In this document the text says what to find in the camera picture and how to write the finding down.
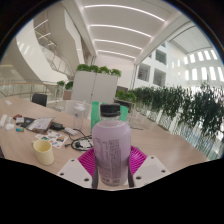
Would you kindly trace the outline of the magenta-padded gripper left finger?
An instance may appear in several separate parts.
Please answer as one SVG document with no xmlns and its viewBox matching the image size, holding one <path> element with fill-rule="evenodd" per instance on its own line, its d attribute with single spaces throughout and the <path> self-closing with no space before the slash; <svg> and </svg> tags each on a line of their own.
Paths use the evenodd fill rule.
<svg viewBox="0 0 224 224">
<path fill-rule="evenodd" d="M 84 188 L 98 188 L 98 169 L 94 149 L 84 152 L 79 158 L 71 158 L 57 175 Z"/>
</svg>

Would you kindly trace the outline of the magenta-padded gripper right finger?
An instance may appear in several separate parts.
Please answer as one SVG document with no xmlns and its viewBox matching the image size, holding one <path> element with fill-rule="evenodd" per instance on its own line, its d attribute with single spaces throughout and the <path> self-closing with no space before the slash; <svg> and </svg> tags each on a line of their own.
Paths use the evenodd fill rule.
<svg viewBox="0 0 224 224">
<path fill-rule="evenodd" d="M 131 147 L 128 170 L 128 184 L 130 188 L 146 186 L 169 174 L 169 170 L 155 155 L 147 156 L 139 148 Z"/>
</svg>

